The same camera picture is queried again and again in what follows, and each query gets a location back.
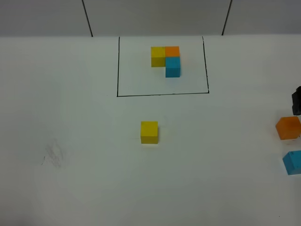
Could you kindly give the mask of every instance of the smudge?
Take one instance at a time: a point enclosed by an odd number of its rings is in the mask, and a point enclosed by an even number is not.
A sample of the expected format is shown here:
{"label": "smudge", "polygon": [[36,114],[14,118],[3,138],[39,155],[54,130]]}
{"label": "smudge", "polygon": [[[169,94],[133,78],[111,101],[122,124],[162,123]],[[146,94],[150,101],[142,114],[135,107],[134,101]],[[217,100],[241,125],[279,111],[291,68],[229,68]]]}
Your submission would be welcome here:
{"label": "smudge", "polygon": [[49,159],[55,167],[60,168],[63,162],[63,151],[58,145],[57,139],[54,139],[51,144],[46,146],[46,151],[47,159]]}

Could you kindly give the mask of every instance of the wooden block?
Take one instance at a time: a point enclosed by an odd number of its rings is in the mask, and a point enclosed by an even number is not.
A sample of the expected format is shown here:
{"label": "wooden block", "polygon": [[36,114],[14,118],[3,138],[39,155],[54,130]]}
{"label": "wooden block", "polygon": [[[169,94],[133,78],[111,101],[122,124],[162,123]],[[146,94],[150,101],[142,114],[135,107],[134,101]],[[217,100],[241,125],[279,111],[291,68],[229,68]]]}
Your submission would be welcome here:
{"label": "wooden block", "polygon": [[292,94],[293,99],[293,115],[301,115],[301,86]]}
{"label": "wooden block", "polygon": [[176,78],[181,75],[181,61],[180,57],[166,57],[166,78]]}
{"label": "wooden block", "polygon": [[301,134],[301,123],[297,116],[282,117],[276,129],[281,140],[296,139]]}
{"label": "wooden block", "polygon": [[158,143],[158,122],[142,121],[141,122],[141,144],[157,144]]}
{"label": "wooden block", "polygon": [[166,46],[165,57],[179,57],[180,48],[178,46]]}
{"label": "wooden block", "polygon": [[288,175],[301,174],[301,151],[288,152],[283,163]]}
{"label": "wooden block", "polygon": [[151,66],[165,67],[165,47],[151,47]]}

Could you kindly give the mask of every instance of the black rectangle outline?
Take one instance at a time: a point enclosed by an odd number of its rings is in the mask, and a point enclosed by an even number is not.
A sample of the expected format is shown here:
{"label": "black rectangle outline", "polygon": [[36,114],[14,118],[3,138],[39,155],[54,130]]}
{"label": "black rectangle outline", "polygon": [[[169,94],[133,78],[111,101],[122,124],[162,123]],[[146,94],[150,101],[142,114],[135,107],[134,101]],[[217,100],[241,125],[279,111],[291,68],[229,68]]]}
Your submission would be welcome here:
{"label": "black rectangle outline", "polygon": [[206,55],[205,55],[205,43],[204,43],[204,37],[202,36],[203,40],[203,51],[204,51],[204,61],[205,61],[205,71],[206,71],[206,79],[207,79],[207,87],[208,92],[201,92],[201,93],[166,93],[166,94],[146,94],[146,95],[124,95],[119,96],[118,90],[119,90],[119,56],[120,56],[120,36],[118,38],[118,72],[117,72],[117,97],[147,97],[147,96],[169,96],[169,95],[188,95],[188,94],[209,94],[209,82],[208,82],[208,73],[207,73],[207,63],[206,63]]}

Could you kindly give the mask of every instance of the black line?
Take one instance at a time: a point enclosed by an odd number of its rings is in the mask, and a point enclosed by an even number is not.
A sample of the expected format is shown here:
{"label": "black line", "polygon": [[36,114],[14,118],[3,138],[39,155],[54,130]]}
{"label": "black line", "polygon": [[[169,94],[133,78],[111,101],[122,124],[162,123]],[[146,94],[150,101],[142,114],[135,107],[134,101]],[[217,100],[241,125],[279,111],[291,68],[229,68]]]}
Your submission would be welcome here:
{"label": "black line", "polygon": [[88,18],[88,14],[87,14],[87,11],[86,11],[86,7],[85,7],[84,0],[81,0],[81,2],[83,3],[83,7],[84,7],[85,14],[86,14],[87,22],[88,22],[88,25],[89,25],[91,37],[93,37],[93,34],[92,34],[92,30],[91,30],[91,26],[90,26],[90,22],[89,22],[89,18]]}
{"label": "black line", "polygon": [[225,24],[224,24],[224,28],[222,29],[222,35],[224,35],[224,32],[225,32],[225,28],[226,28],[226,25],[227,25],[228,16],[229,16],[229,13],[230,13],[231,6],[232,6],[232,0],[230,0],[228,12],[227,12],[227,16],[226,16],[226,20],[225,20]]}
{"label": "black line", "polygon": [[188,94],[209,94],[206,93],[167,93],[167,94],[147,94],[147,95],[125,95],[125,96],[117,96],[117,97],[148,97],[148,96],[170,96],[170,95],[188,95]]}
{"label": "black line", "polygon": [[117,72],[117,97],[118,97],[118,89],[119,89],[119,52],[120,52],[120,36],[118,38],[118,72]]}
{"label": "black line", "polygon": [[203,50],[204,50],[204,61],[205,61],[205,70],[206,70],[206,78],[207,78],[207,86],[208,86],[208,93],[209,93],[209,82],[208,82],[208,73],[207,73],[207,63],[206,63],[206,54],[205,54],[205,43],[204,43],[204,37],[203,39]]}

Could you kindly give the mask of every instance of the white wall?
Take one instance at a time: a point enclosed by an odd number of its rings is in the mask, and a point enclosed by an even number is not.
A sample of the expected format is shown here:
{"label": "white wall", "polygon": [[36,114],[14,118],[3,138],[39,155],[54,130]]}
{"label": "white wall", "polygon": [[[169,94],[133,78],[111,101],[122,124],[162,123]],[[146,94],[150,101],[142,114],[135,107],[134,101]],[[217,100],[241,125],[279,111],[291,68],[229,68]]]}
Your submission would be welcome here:
{"label": "white wall", "polygon": [[230,0],[85,0],[93,35],[222,33]]}
{"label": "white wall", "polygon": [[233,0],[224,34],[301,33],[300,0]]}
{"label": "white wall", "polygon": [[81,0],[2,0],[0,36],[90,36]]}

